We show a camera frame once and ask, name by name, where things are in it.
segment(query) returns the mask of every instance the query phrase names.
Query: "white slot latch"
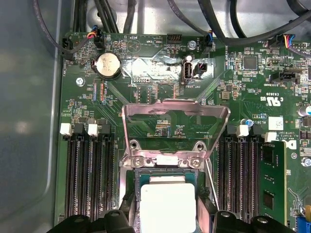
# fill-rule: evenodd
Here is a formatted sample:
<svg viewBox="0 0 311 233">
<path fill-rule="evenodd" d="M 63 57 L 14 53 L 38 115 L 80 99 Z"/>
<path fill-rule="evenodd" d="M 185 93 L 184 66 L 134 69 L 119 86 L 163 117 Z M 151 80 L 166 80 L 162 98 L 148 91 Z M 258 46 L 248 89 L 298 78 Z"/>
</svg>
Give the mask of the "white slot latch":
<svg viewBox="0 0 311 233">
<path fill-rule="evenodd" d="M 276 141 L 276 132 L 267 132 L 263 137 L 265 142 Z"/>
<path fill-rule="evenodd" d="M 60 124 L 60 134 L 71 136 L 72 135 L 72 128 L 70 123 L 61 123 Z"/>
<path fill-rule="evenodd" d="M 90 136 L 97 137 L 98 136 L 98 125 L 97 124 L 89 124 L 87 133 Z"/>
<path fill-rule="evenodd" d="M 239 125 L 236 131 L 237 137 L 246 137 L 248 136 L 248 126 L 247 125 Z"/>
</svg>

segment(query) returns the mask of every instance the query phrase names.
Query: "green circuit board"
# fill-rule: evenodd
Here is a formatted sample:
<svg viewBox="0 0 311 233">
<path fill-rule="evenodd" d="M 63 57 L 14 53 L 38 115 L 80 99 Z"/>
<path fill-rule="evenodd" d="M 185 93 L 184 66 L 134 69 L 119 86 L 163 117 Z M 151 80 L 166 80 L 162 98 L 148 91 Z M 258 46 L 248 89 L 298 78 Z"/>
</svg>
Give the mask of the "green circuit board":
<svg viewBox="0 0 311 233">
<path fill-rule="evenodd" d="M 86 33 L 69 33 L 67 38 L 77 44 L 85 36 Z M 250 119 L 254 134 L 277 133 L 277 141 L 261 145 L 275 150 L 269 163 L 264 160 L 265 152 L 259 158 L 259 214 L 295 228 L 295 217 L 311 204 L 311 168 L 301 165 L 303 157 L 311 156 L 311 146 L 308 139 L 300 140 L 300 131 L 311 128 L 302 126 L 302 117 L 297 113 L 311 100 L 310 60 L 285 48 L 272 48 L 267 41 L 227 47 L 215 39 L 210 52 L 206 52 L 201 46 L 203 38 L 196 36 L 182 36 L 178 43 L 168 43 L 167 35 L 104 34 L 103 38 L 104 50 L 97 49 L 90 40 L 73 61 L 64 59 L 60 123 L 71 123 L 73 127 L 83 123 L 87 129 L 88 124 L 101 122 L 100 130 L 104 124 L 111 126 L 111 208 L 119 206 L 118 163 L 126 149 L 122 107 L 163 99 L 194 99 L 202 105 L 227 106 L 231 110 L 228 126 L 232 129 L 241 120 Z M 197 48 L 190 50 L 189 41 L 197 42 Z M 311 49 L 309 42 L 293 42 L 293 46 Z M 116 54 L 122 62 L 122 75 L 115 80 L 104 81 L 91 67 L 92 60 L 104 52 Z M 181 63 L 187 55 L 193 58 L 193 69 L 206 64 L 207 70 L 182 84 Z M 289 68 L 295 69 L 299 84 L 269 81 L 270 75 Z M 78 86 L 77 78 L 83 78 L 85 84 Z M 138 139 L 146 150 L 191 150 L 197 140 L 207 144 L 213 140 L 217 122 L 215 118 L 198 119 L 181 112 L 139 115 L 129 123 L 130 137 Z M 67 154 L 67 142 L 60 136 L 56 219 L 65 211 Z M 217 176 L 217 149 L 212 163 Z"/>
</svg>

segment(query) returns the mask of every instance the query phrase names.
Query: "black cable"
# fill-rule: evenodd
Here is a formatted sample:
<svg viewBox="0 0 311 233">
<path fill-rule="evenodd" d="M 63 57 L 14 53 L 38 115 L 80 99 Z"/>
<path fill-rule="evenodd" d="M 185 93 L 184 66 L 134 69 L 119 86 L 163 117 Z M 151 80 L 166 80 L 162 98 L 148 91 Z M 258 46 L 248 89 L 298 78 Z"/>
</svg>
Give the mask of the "black cable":
<svg viewBox="0 0 311 233">
<path fill-rule="evenodd" d="M 216 34 L 216 36 L 221 42 L 223 42 L 224 44 L 228 46 L 242 46 L 242 45 L 247 45 L 251 43 L 256 43 L 261 40 L 266 40 L 268 38 L 274 37 L 278 34 L 283 34 L 291 30 L 292 28 L 298 26 L 299 24 L 301 24 L 302 22 L 304 22 L 305 20 L 311 17 L 311 11 L 308 11 L 307 13 L 294 19 L 293 21 L 279 28 L 276 28 L 272 31 L 269 31 L 267 33 L 263 33 L 263 34 L 248 37 L 248 38 L 227 38 L 225 37 L 218 23 L 218 20 L 215 16 L 215 12 L 212 8 L 212 4 L 210 0 L 198 0 L 198 2 L 199 2 L 199 5 L 200 5 L 200 8 L 202 10 L 204 17 L 206 18 L 213 32 Z"/>
<path fill-rule="evenodd" d="M 113 33 L 119 33 L 119 29 L 118 29 L 117 23 L 115 21 L 115 18 L 113 17 L 112 10 L 111 10 L 111 7 L 108 3 L 108 0 L 102 0 L 102 2 L 103 2 L 103 7 L 104 7 L 104 10 L 106 12 L 108 21 L 109 21 L 110 26 L 111 26 L 111 31 Z"/>
<path fill-rule="evenodd" d="M 95 2 L 95 5 L 96 5 L 96 8 L 97 8 L 97 11 L 98 11 L 98 14 L 99 14 L 99 17 L 101 18 L 101 21 L 103 23 L 103 27 L 104 27 L 104 31 L 106 33 L 111 33 L 112 30 L 110 29 L 110 26 L 109 26 L 109 23 L 108 23 L 108 18 L 107 18 L 107 15 L 105 13 L 105 10 L 101 4 L 101 1 L 100 0 L 94 0 Z"/>
<path fill-rule="evenodd" d="M 175 15 L 184 23 L 186 23 L 189 27 L 191 27 L 192 29 L 194 29 L 195 31 L 197 31 L 198 33 L 202 34 L 202 35 L 207 35 L 208 32 L 202 30 L 201 28 L 199 28 L 198 26 L 194 25 L 178 8 L 178 6 L 176 5 L 176 3 L 174 2 L 174 0 L 167 0 L 167 2 L 169 3 L 171 9 L 173 10 L 173 12 L 175 13 Z"/>
<path fill-rule="evenodd" d="M 233 29 L 235 33 L 237 34 L 238 38 L 246 38 L 246 35 L 244 34 L 237 16 L 237 3 L 238 0 L 231 0 L 230 2 L 230 19 L 233 26 Z"/>
<path fill-rule="evenodd" d="M 291 52 L 293 52 L 293 53 L 296 53 L 296 54 L 298 54 L 298 55 L 301 55 L 301 56 L 303 56 L 303 57 L 305 57 L 305 58 L 311 58 L 311 54 L 306 54 L 306 53 L 304 53 L 304 52 L 298 51 L 297 49 L 293 48 L 292 46 L 290 46 L 290 47 L 288 48 L 288 50 L 291 51 Z"/>
<path fill-rule="evenodd" d="M 123 28 L 124 34 L 131 33 L 132 24 L 133 24 L 133 20 L 134 20 L 134 14 L 135 14 L 135 5 L 136 5 L 135 0 L 128 0 L 128 2 L 127 2 L 127 16 L 126 16 L 126 20 L 125 20 L 124 28 Z"/>
<path fill-rule="evenodd" d="M 79 29 L 80 32 L 86 32 L 86 9 L 87 0 L 80 0 L 79 2 Z"/>
<path fill-rule="evenodd" d="M 74 1 L 72 30 L 79 31 L 79 0 Z"/>
<path fill-rule="evenodd" d="M 63 53 L 66 54 L 73 54 L 76 53 L 77 51 L 79 51 L 87 42 L 88 42 L 88 38 L 85 37 L 83 38 L 83 40 L 73 49 L 68 50 L 63 48 L 62 46 L 60 46 L 59 44 L 57 44 L 57 42 L 53 39 L 53 37 L 51 36 L 49 30 L 47 29 L 47 26 L 44 23 L 42 14 L 40 12 L 40 8 L 39 8 L 39 3 L 38 0 L 33 0 L 33 7 L 34 7 L 34 11 L 35 11 L 35 16 L 40 24 L 40 27 L 44 33 L 44 35 L 46 36 L 46 38 L 56 47 L 58 48 L 60 51 L 62 51 Z"/>
<path fill-rule="evenodd" d="M 298 16 L 302 16 L 304 13 L 308 12 L 308 9 L 301 4 L 299 0 L 287 0 L 287 3 L 292 11 L 296 13 Z"/>
</svg>

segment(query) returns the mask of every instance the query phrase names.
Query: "motherboard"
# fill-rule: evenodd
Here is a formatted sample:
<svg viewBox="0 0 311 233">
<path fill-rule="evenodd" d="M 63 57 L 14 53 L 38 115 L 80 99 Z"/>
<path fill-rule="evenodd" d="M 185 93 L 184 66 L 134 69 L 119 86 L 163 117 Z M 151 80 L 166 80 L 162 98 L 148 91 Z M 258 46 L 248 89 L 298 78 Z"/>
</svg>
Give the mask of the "motherboard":
<svg viewBox="0 0 311 233">
<path fill-rule="evenodd" d="M 85 37 L 69 33 L 63 43 L 74 47 Z M 309 42 L 293 47 L 311 49 Z M 220 209 L 246 222 L 267 215 L 295 230 L 311 204 L 311 62 L 285 47 L 103 33 L 65 57 L 61 90 L 56 223 L 73 214 L 95 220 L 119 208 L 120 161 L 135 142 L 162 152 L 191 151 L 204 142 Z M 167 99 L 222 106 L 228 119 L 175 109 L 124 117 L 126 105 Z M 127 136 L 136 141 L 128 144 Z"/>
</svg>

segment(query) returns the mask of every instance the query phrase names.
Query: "integrated circuit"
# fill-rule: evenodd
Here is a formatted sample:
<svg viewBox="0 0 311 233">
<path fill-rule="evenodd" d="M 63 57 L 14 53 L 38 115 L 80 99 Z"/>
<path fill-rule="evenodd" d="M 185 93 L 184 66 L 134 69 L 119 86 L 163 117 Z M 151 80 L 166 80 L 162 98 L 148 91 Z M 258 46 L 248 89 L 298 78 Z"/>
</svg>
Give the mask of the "integrated circuit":
<svg viewBox="0 0 311 233">
<path fill-rule="evenodd" d="M 257 57 L 244 57 L 244 69 L 257 69 Z"/>
<path fill-rule="evenodd" d="M 263 161 L 272 164 L 274 160 L 274 151 L 273 147 L 262 147 L 262 159 Z"/>
<path fill-rule="evenodd" d="M 263 192 L 263 204 L 269 209 L 273 210 L 274 208 L 274 196 L 267 191 Z"/>
</svg>

